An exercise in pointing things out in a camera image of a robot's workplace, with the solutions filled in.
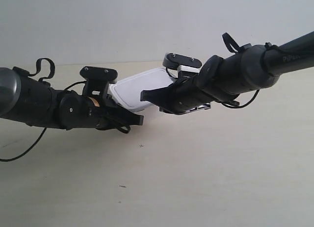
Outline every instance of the white table surface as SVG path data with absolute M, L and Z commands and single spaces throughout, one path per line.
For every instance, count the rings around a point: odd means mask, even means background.
M 161 62 L 94 66 L 122 79 Z M 58 66 L 52 86 L 81 80 L 82 67 Z M 313 82 L 313 69 L 291 73 L 245 109 L 214 103 L 127 135 L 48 129 L 27 156 L 0 164 L 0 225 L 312 227 Z M 0 157 L 19 154 L 40 131 L 1 119 Z

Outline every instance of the white wall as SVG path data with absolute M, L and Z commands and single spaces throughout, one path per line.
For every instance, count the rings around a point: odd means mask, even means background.
M 283 44 L 314 30 L 313 0 L 0 0 L 0 64 L 201 59 L 241 44 Z

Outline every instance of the black tube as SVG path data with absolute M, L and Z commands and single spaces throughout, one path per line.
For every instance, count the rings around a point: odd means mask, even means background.
M 291 53 L 268 50 L 263 58 L 265 70 L 273 76 L 314 67 L 314 32 L 294 39 L 279 48 Z

